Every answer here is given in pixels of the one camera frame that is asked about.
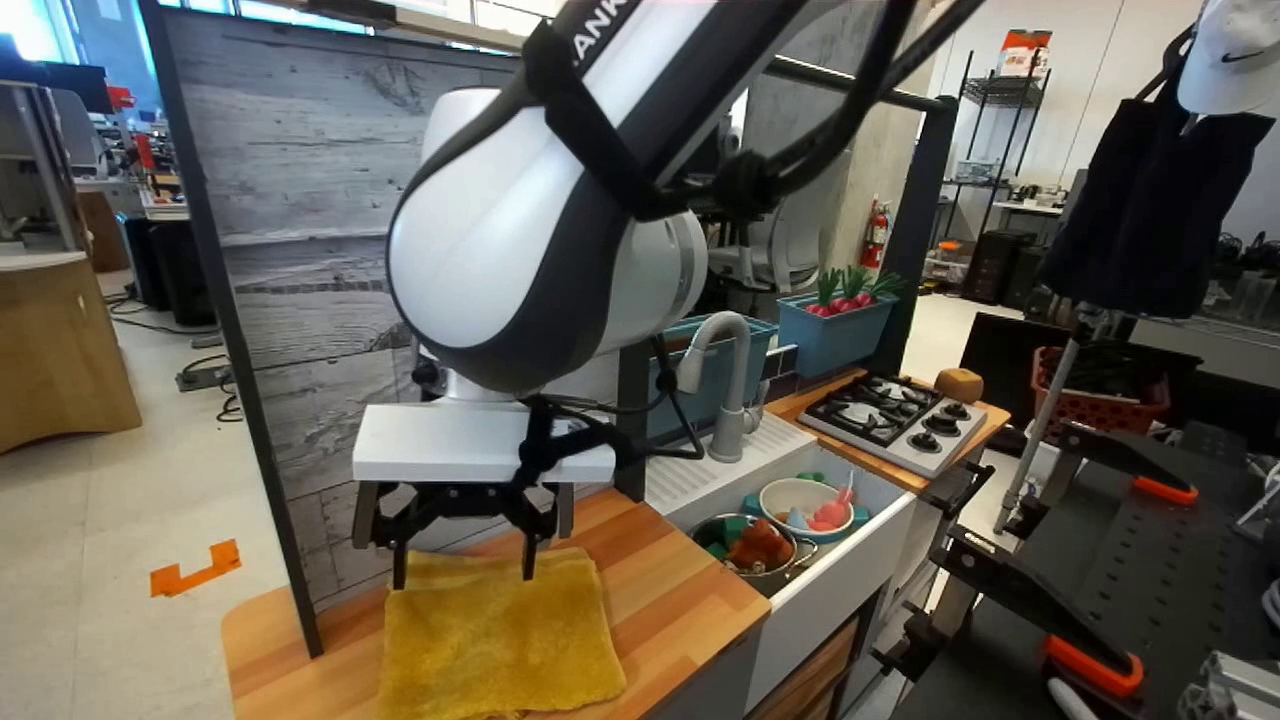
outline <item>yellow towel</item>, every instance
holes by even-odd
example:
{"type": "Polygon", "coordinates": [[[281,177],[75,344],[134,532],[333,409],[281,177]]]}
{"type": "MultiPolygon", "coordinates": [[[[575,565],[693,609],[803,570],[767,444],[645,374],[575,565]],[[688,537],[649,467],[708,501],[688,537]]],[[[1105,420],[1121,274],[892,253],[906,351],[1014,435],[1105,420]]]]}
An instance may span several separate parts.
{"type": "Polygon", "coordinates": [[[386,720],[572,713],[629,689],[604,587],[580,547],[516,555],[413,555],[388,590],[386,720]]]}

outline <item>white floor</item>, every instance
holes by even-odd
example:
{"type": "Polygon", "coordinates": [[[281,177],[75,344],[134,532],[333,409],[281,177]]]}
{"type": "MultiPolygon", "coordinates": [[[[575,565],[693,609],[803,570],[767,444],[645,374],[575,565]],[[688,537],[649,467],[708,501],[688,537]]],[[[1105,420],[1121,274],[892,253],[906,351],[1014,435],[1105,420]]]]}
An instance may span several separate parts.
{"type": "MultiPolygon", "coordinates": [[[[922,294],[906,370],[933,381],[962,365],[972,313],[922,294]]],[[[250,426],[217,422],[217,388],[184,396],[173,381],[209,351],[117,331],[143,426],[0,454],[0,720],[232,714],[220,619],[285,583],[250,426]],[[154,594],[154,566],[203,566],[217,538],[238,538],[245,566],[154,594]]]]}

